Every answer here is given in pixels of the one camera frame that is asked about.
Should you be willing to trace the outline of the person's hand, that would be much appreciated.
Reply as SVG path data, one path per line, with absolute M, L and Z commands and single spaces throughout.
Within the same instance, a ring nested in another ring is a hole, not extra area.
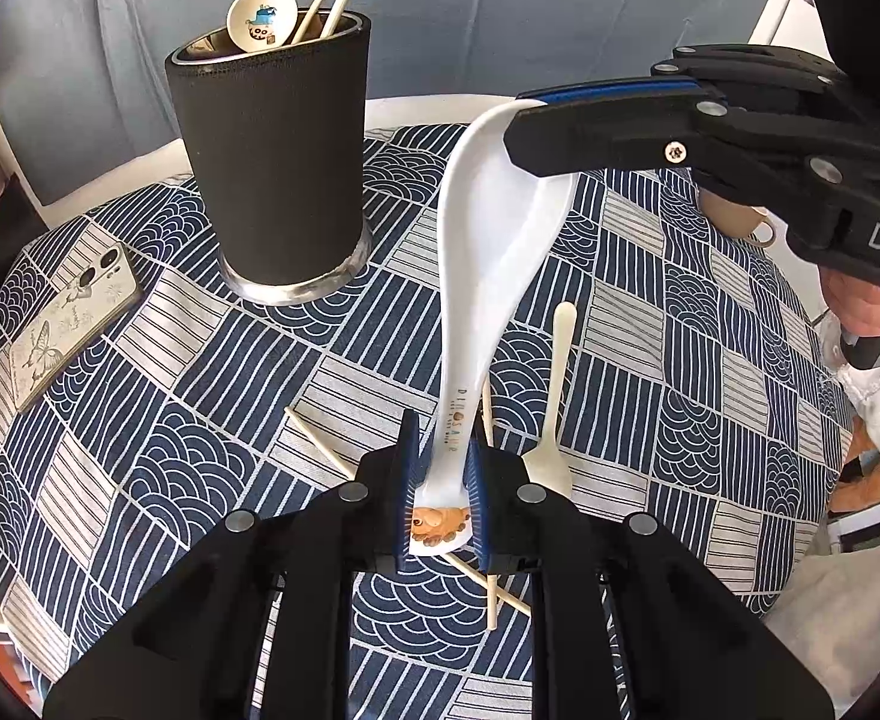
M 880 286 L 821 266 L 822 298 L 828 309 L 856 337 L 880 337 Z

